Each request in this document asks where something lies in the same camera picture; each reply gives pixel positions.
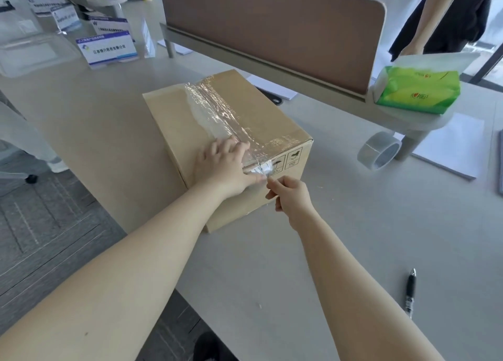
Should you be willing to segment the person's right hand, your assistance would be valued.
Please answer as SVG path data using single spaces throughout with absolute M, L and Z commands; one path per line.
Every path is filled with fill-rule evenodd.
M 268 191 L 266 199 L 276 199 L 275 211 L 284 212 L 288 217 L 292 229 L 297 232 L 318 213 L 312 205 L 309 191 L 304 182 L 296 179 L 295 189 L 283 189 L 282 191 Z

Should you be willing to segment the clear packing tape strip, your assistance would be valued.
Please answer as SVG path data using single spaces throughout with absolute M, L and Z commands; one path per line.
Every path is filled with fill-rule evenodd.
M 266 145 L 253 137 L 250 128 L 239 122 L 237 112 L 225 101 L 212 84 L 217 74 L 207 76 L 196 83 L 182 85 L 187 103 L 195 121 L 216 139 L 234 136 L 238 142 L 249 142 L 250 148 L 243 156 L 246 174 L 273 175 L 273 160 L 266 154 Z

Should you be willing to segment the brown cardboard box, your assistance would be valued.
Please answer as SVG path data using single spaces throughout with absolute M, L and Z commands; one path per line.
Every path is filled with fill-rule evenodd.
M 266 145 L 273 160 L 273 178 L 302 176 L 313 138 L 268 100 L 236 70 L 217 73 L 212 83 L 237 112 L 239 122 L 250 128 L 253 137 Z M 143 94 L 157 123 L 167 152 L 186 188 L 194 185 L 194 165 L 201 148 L 216 138 L 210 137 L 195 121 L 187 103 L 183 84 Z

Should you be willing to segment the person's right forearm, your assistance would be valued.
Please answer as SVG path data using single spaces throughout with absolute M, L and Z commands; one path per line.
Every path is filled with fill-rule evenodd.
M 341 361 L 445 361 L 316 211 L 289 218 Z

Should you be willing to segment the black flat object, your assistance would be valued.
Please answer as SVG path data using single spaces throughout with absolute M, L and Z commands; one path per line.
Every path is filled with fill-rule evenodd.
M 268 100 L 270 100 L 274 105 L 280 106 L 283 103 L 283 99 L 277 95 L 274 95 L 271 92 L 263 90 L 259 87 L 256 87 Z

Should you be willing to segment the white paper sheet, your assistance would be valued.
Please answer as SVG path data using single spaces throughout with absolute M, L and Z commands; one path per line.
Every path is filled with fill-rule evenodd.
M 275 97 L 278 97 L 282 100 L 291 101 L 294 97 L 298 95 L 298 92 L 290 90 L 282 85 L 275 84 L 266 79 L 257 77 L 255 75 L 249 75 L 247 77 L 248 82 L 253 84 L 256 88 L 265 91 Z
M 158 40 L 157 44 L 159 44 L 160 46 L 163 46 L 165 48 L 167 47 L 165 40 Z M 194 52 L 193 50 L 191 50 L 187 47 L 181 46 L 179 44 L 173 44 L 173 47 L 174 47 L 175 52 L 179 55 L 187 55 L 187 54 Z
M 468 180 L 482 171 L 484 121 L 455 112 L 442 128 L 430 131 L 412 154 Z

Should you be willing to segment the clear tape roll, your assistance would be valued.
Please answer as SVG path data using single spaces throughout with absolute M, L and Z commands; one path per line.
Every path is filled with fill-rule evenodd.
M 389 164 L 399 153 L 401 140 L 380 131 L 371 136 L 360 148 L 357 160 L 370 171 L 376 171 Z

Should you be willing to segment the brown desk divider panel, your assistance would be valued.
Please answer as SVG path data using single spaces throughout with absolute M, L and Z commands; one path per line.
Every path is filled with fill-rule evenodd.
M 367 93 L 386 7 L 376 0 L 162 0 L 167 27 L 306 78 Z

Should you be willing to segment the green tissue pack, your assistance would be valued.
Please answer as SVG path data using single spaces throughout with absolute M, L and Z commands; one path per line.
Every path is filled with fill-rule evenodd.
M 377 105 L 443 115 L 461 94 L 460 75 L 480 53 L 399 56 L 373 85 Z

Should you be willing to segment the black pen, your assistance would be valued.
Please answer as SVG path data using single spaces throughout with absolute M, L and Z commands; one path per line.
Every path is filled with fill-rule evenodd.
M 406 282 L 406 294 L 404 302 L 404 311 L 410 319 L 412 319 L 413 315 L 416 284 L 417 284 L 417 271 L 415 268 L 412 268 Z

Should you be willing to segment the person's black shoe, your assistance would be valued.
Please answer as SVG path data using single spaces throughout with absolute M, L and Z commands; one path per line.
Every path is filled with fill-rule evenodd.
M 196 340 L 193 361 L 239 361 L 213 332 L 205 332 Z

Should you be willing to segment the white blue name sign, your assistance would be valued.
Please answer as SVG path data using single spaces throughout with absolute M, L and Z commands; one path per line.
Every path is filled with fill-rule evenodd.
M 70 2 L 52 7 L 50 12 L 62 33 L 72 32 L 83 26 L 74 5 Z
M 37 16 L 51 15 L 53 8 L 66 4 L 66 0 L 27 0 L 32 12 Z
M 94 29 L 95 36 L 127 31 L 134 40 L 130 24 L 126 18 L 114 18 L 107 16 L 89 16 L 89 21 Z
M 133 39 L 128 31 L 81 38 L 75 42 L 90 67 L 138 58 Z

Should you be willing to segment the grey flat board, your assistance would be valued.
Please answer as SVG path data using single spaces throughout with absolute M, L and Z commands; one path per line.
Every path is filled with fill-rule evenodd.
M 503 129 L 499 132 L 497 142 L 497 191 L 503 197 Z

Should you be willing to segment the clear plastic container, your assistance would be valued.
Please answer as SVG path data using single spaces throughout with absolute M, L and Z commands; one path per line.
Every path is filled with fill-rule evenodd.
M 0 44 L 42 32 L 27 0 L 0 0 Z
M 17 78 L 80 57 L 78 48 L 64 36 L 42 33 L 0 44 L 0 75 Z

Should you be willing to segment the beige divider base frame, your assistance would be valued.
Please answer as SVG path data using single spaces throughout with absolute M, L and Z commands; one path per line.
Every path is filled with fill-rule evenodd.
M 431 131 L 444 127 L 453 116 L 453 111 L 448 111 L 443 115 L 432 115 L 380 106 L 374 103 L 372 87 L 367 89 L 365 95 L 355 93 L 198 35 L 184 32 L 167 25 L 166 22 L 160 23 L 160 29 L 170 58 L 174 57 L 172 46 L 176 43 L 353 116 L 403 134 L 405 142 L 395 156 L 395 159 L 399 161 L 405 160 Z

